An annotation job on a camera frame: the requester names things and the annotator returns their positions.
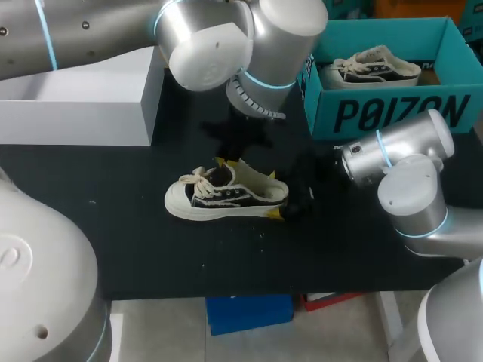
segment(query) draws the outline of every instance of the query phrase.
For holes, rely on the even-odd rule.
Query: black table surface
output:
[[[297,89],[285,111],[286,125],[266,126],[273,147],[250,147],[244,155],[261,171],[287,168],[308,148],[331,147],[311,141]],[[408,251],[374,188],[325,190],[315,195],[314,214],[296,222],[169,215],[168,186],[214,165],[220,143],[200,124],[222,122],[228,112],[223,89],[189,93],[167,77],[152,147],[0,146],[0,165],[87,235],[110,299],[419,290],[462,265]],[[454,138],[457,152],[442,174],[446,200],[483,207],[480,143],[473,132]]]

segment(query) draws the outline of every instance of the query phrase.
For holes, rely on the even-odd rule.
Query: gray tile floor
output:
[[[398,293],[401,314],[417,311],[420,292]],[[387,362],[374,296],[318,311],[297,311],[288,324],[213,337],[205,300],[114,302],[122,315],[118,361],[113,362]]]

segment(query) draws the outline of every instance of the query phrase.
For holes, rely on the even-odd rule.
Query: shoelace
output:
[[[204,167],[198,167],[193,170],[192,175],[184,175],[180,177],[180,182],[185,185],[195,186],[195,196],[197,198],[212,198],[214,196],[221,196],[219,192],[214,191],[214,186],[205,179],[205,176],[210,174],[214,169],[208,171]]]
[[[371,70],[368,66],[358,63],[354,57],[351,57],[350,59],[336,59],[334,61],[334,68],[344,72],[344,81],[349,72],[357,73]]]

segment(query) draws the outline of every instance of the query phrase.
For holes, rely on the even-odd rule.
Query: white box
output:
[[[0,81],[0,143],[150,146],[164,67],[146,48]]]

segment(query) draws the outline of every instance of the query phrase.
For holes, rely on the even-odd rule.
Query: canvas sneaker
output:
[[[321,71],[325,89],[359,89],[376,87],[413,87],[421,68],[394,56],[380,45],[349,59],[336,59]]]
[[[208,221],[227,216],[268,217],[284,205],[288,187],[242,160],[181,176],[166,191],[166,210],[181,219]]]

